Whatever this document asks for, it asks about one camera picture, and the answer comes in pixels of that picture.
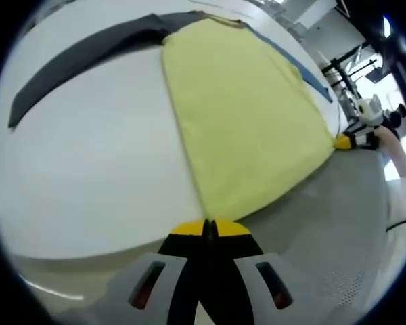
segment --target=perforated surface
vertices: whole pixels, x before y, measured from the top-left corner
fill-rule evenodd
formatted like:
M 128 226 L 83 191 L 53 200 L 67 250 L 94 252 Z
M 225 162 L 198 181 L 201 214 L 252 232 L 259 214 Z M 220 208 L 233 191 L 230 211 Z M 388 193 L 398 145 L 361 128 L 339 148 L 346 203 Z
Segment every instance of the perforated surface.
M 344 324 L 360 316 L 376 277 L 387 206 L 380 155 L 335 152 L 283 198 L 240 222 L 265 252 L 310 276 L 333 305 L 332 321 Z

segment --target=yellow cloth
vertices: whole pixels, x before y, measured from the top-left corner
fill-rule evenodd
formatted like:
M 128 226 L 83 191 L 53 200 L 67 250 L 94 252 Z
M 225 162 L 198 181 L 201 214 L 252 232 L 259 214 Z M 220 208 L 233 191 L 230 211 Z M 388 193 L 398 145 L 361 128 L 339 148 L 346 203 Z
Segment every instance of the yellow cloth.
M 332 153 L 297 68 L 249 30 L 195 22 L 165 39 L 162 58 L 206 217 L 264 207 Z

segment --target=white table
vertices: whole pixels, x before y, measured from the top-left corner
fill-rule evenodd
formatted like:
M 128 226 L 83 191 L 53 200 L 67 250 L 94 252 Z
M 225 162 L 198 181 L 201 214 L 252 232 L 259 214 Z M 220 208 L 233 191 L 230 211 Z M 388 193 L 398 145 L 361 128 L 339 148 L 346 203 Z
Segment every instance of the white table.
M 152 12 L 204 10 L 249 23 L 330 88 L 300 44 L 259 8 L 241 0 L 205 2 L 80 0 L 16 44 L 0 79 L 0 234 L 13 254 L 68 259 L 113 253 L 203 217 L 162 74 L 161 47 L 78 75 L 44 97 L 15 131 L 7 128 L 15 94 L 82 38 Z M 343 130 L 338 101 L 330 104 L 308 88 L 332 134 L 339 120 Z

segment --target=person's arm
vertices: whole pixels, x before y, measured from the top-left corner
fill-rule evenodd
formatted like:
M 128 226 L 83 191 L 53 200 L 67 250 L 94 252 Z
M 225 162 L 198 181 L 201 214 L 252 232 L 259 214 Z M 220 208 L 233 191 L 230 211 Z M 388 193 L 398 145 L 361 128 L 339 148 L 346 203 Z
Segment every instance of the person's arm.
M 406 177 L 406 153 L 400 141 L 386 127 L 378 127 L 374 134 L 380 140 L 380 149 L 384 151 L 394 163 L 400 178 Z

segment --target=blue tape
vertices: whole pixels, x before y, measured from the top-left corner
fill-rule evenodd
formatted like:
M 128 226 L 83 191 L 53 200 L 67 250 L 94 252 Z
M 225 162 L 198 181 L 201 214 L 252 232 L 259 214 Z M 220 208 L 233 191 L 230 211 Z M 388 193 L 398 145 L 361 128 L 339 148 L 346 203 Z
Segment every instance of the blue tape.
M 330 91 L 328 88 L 325 88 L 320 81 L 317 80 L 317 78 L 310 72 L 309 69 L 305 68 L 305 66 L 300 63 L 297 59 L 295 59 L 293 56 L 291 56 L 285 49 L 280 47 L 279 45 L 275 44 L 272 42 L 270 39 L 267 37 L 263 36 L 256 30 L 252 29 L 250 26 L 248 26 L 248 29 L 256 35 L 259 39 L 264 41 L 265 43 L 269 44 L 272 46 L 274 49 L 276 49 L 283 57 L 285 57 L 287 60 L 290 61 L 291 64 L 293 64 L 295 67 L 299 69 L 299 72 L 302 75 L 302 79 L 308 83 L 310 86 L 312 86 L 314 89 L 316 89 L 323 97 L 325 97 L 330 103 L 333 102 L 333 99 L 330 96 Z

